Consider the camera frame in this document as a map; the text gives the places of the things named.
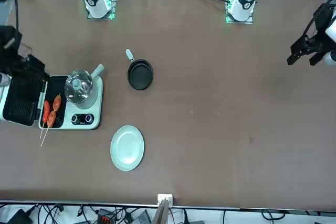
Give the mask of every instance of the brown tabletop surface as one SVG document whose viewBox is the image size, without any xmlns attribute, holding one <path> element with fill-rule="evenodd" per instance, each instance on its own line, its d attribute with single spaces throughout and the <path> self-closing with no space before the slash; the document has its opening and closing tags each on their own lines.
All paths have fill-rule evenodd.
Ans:
<svg viewBox="0 0 336 224">
<path fill-rule="evenodd" d="M 102 22 L 81 0 L 19 0 L 23 42 L 50 74 L 105 66 L 102 117 L 43 147 L 37 125 L 0 123 L 0 197 L 336 210 L 336 68 L 286 63 L 323 1 L 258 0 L 243 25 L 213 0 L 118 0 Z M 127 48 L 153 66 L 145 91 L 128 84 Z M 123 125 L 145 139 L 131 172 L 110 157 Z"/>
</svg>

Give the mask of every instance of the floor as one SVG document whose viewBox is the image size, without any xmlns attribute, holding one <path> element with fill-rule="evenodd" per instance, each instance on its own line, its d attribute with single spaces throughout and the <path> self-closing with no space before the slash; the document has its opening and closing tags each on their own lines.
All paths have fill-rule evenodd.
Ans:
<svg viewBox="0 0 336 224">
<path fill-rule="evenodd" d="M 0 209 L 0 222 L 8 222 L 10 218 L 13 216 L 16 211 L 19 209 L 28 210 L 31 205 L 13 205 L 13 206 L 5 206 Z M 33 223 L 38 223 L 38 208 L 36 208 L 30 215 Z M 61 213 L 57 213 L 55 215 L 55 220 L 58 224 L 62 223 L 79 223 L 84 222 L 84 216 L 77 217 L 79 207 L 78 206 L 65 206 L 64 211 Z M 105 210 L 114 211 L 114 208 L 104 207 Z M 85 207 L 85 215 L 89 221 L 96 221 L 97 215 L 89 208 Z M 138 215 L 140 215 L 145 209 L 140 208 L 136 210 L 132 217 L 135 219 Z M 155 215 L 155 209 L 147 209 L 149 217 L 153 220 Z M 182 209 L 172 209 L 172 213 L 174 216 L 174 221 L 171 215 L 168 217 L 168 224 L 180 224 L 184 221 L 184 214 Z M 47 212 L 45 212 L 42 208 L 40 212 L 40 222 L 44 223 L 45 218 L 47 216 Z M 204 221 L 205 224 L 271 224 L 271 221 L 265 220 L 260 213 L 256 212 L 236 212 L 236 211 L 226 211 L 225 219 L 223 221 L 223 211 L 219 210 L 187 210 L 188 220 L 192 221 Z M 280 217 L 281 215 L 274 214 L 274 218 Z M 49 217 L 46 223 L 52 223 L 51 218 Z M 275 224 L 332 224 L 336 223 L 336 217 L 324 217 L 324 216 L 308 216 L 308 215 L 285 215 L 285 217 L 281 220 L 276 220 Z"/>
</svg>

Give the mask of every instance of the toy kitchen set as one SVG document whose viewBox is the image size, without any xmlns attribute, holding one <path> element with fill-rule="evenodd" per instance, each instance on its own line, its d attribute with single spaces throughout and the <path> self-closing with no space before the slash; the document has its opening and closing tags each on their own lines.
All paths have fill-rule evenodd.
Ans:
<svg viewBox="0 0 336 224">
<path fill-rule="evenodd" d="M 38 120 L 40 129 L 49 130 L 95 129 L 101 114 L 103 82 L 99 74 L 103 65 L 92 74 L 76 70 L 69 76 L 49 76 L 37 58 L 20 56 L 19 46 L 14 42 L 0 49 L 0 120 L 24 126 Z M 57 109 L 55 97 L 60 102 Z M 56 113 L 52 125 L 44 118 L 45 103 Z"/>
</svg>

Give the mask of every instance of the frying pan handle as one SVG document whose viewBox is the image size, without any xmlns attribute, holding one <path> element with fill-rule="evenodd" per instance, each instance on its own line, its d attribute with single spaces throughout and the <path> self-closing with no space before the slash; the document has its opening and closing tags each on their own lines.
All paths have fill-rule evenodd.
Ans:
<svg viewBox="0 0 336 224">
<path fill-rule="evenodd" d="M 100 73 L 102 73 L 104 70 L 104 66 L 102 64 L 99 64 L 96 69 L 92 72 L 91 78 L 94 80 L 95 78 L 98 77 Z"/>
<path fill-rule="evenodd" d="M 126 49 L 126 55 L 131 62 L 134 62 L 134 57 L 130 49 Z"/>
</svg>

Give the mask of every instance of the ceramic plate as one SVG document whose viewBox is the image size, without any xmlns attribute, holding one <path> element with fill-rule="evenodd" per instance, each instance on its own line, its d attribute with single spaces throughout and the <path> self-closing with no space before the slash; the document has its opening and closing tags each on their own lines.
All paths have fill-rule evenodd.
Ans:
<svg viewBox="0 0 336 224">
<path fill-rule="evenodd" d="M 143 157 L 145 143 L 141 132 L 130 125 L 123 126 L 114 134 L 111 142 L 111 158 L 123 171 L 135 169 Z"/>
</svg>

